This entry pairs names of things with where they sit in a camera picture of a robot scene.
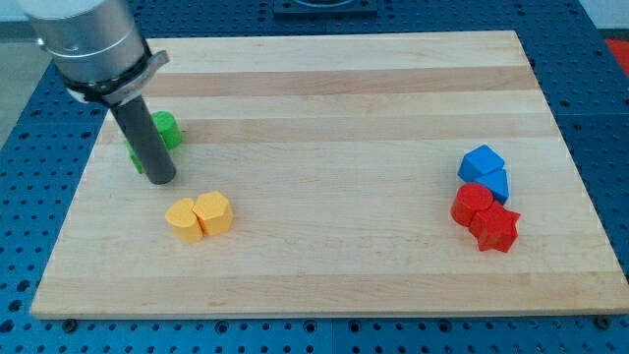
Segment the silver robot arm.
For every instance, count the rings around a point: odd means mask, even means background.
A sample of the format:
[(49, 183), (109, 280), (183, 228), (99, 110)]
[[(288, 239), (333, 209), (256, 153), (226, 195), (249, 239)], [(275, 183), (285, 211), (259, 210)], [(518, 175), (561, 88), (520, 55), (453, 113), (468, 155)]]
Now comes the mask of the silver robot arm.
[(126, 0), (20, 0), (64, 84), (81, 101), (123, 105), (170, 58), (153, 53)]

